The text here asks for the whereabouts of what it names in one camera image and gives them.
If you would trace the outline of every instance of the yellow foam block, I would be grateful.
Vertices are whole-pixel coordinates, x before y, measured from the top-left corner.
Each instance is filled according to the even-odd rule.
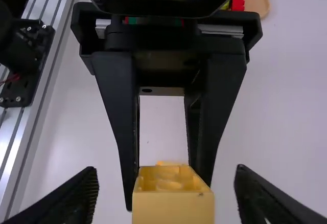
[[[214,224],[215,197],[188,165],[140,167],[133,224]]]

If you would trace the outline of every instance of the red object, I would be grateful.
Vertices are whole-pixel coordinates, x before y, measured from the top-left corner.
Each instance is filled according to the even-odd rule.
[[[245,0],[232,0],[231,1],[232,11],[244,11],[245,10]]]

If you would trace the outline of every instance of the black bracket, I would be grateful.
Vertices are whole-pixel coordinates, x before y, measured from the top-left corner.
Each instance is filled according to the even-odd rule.
[[[96,19],[111,19],[99,39]],[[185,19],[182,27],[127,25],[123,16],[98,11],[91,3],[74,6],[71,29],[80,55],[95,75],[117,142],[125,201],[139,162],[139,94],[164,88],[184,95],[189,164],[210,186],[219,141],[239,92],[248,51],[262,37],[259,16],[218,12],[208,19]],[[198,24],[243,27],[242,39],[201,34]]]
[[[15,37],[11,46],[2,51],[3,64],[10,72],[3,81],[0,93],[1,107],[25,107],[33,100],[43,66],[48,56],[54,36],[54,29],[46,26],[40,20],[21,20],[15,31]],[[32,60],[25,56],[13,56],[13,51],[29,54]]]

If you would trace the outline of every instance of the black plastic frame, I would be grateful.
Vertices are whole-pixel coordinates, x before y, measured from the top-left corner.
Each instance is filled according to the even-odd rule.
[[[105,40],[95,31],[97,18],[111,19]],[[201,20],[243,26],[243,39],[201,34],[196,20],[177,28],[125,25],[122,19],[101,13],[91,3],[77,3],[71,29],[100,89],[118,146],[126,208],[131,211],[139,167],[140,87],[184,89],[189,164],[210,186],[219,141],[246,72],[248,50],[262,31],[255,13],[219,12]],[[167,64],[160,57],[166,54],[183,58]],[[172,95],[169,90],[164,95]]]

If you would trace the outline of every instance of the cable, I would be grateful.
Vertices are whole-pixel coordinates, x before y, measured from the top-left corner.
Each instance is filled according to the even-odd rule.
[[[4,85],[5,83],[7,83],[7,82],[18,81],[19,79],[20,79],[20,75],[19,74],[15,74],[12,77],[7,78],[6,80],[0,82],[0,87],[2,85]]]

